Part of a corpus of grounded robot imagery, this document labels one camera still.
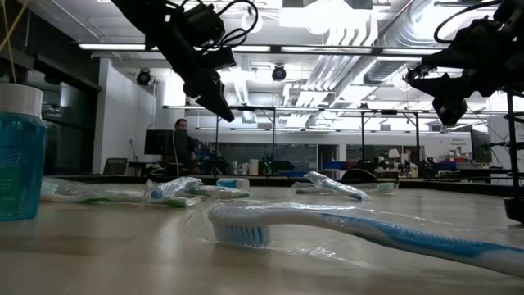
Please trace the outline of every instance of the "blue bottle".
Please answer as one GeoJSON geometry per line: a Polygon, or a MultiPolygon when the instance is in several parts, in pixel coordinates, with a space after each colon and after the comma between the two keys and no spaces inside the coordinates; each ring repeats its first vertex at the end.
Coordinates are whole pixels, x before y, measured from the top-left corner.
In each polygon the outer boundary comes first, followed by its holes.
{"type": "Polygon", "coordinates": [[[47,140],[42,98],[36,88],[0,84],[0,220],[37,215],[47,140]]]}

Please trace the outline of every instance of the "toothbrush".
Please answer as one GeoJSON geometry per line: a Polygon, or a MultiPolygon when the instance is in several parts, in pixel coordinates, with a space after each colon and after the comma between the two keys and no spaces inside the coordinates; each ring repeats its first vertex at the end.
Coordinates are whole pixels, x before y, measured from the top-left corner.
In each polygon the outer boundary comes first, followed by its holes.
{"type": "Polygon", "coordinates": [[[351,234],[384,247],[524,278],[523,249],[428,234],[379,220],[325,212],[270,206],[242,207],[233,203],[211,209],[209,219],[217,240],[236,245],[267,246],[270,242],[269,225],[310,225],[351,234]]]}

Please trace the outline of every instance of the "security camera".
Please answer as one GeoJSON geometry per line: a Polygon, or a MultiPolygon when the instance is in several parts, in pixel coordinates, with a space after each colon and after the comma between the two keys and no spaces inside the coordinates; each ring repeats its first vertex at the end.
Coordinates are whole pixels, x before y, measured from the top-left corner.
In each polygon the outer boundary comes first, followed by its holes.
{"type": "Polygon", "coordinates": [[[273,81],[280,82],[286,78],[286,70],[283,65],[276,65],[273,70],[273,81]]]}
{"type": "Polygon", "coordinates": [[[137,76],[137,83],[142,86],[149,86],[153,84],[154,79],[151,77],[150,69],[141,69],[137,76]]]}

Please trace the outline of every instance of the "table surface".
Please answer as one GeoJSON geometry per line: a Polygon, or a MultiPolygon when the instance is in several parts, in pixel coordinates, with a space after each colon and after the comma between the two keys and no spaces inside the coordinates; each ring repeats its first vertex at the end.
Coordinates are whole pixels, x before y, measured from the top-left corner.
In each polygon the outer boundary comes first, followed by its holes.
{"type": "MultiPolygon", "coordinates": [[[[252,191],[273,199],[292,195],[288,188],[252,191]]],[[[523,236],[498,197],[412,189],[361,206],[489,227],[472,233],[478,238],[523,236]]],[[[0,223],[0,294],[524,294],[524,279],[343,234],[337,238],[344,244],[333,249],[347,251],[315,249],[318,255],[203,241],[183,227],[196,211],[44,203],[34,220],[0,223]]]]}

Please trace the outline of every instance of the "chair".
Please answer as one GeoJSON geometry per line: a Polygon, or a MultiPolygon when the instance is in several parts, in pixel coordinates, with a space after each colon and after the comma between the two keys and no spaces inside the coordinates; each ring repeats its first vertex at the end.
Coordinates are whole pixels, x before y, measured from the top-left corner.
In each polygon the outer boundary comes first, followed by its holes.
{"type": "Polygon", "coordinates": [[[107,158],[104,166],[104,175],[125,175],[127,168],[127,158],[107,158]]]}

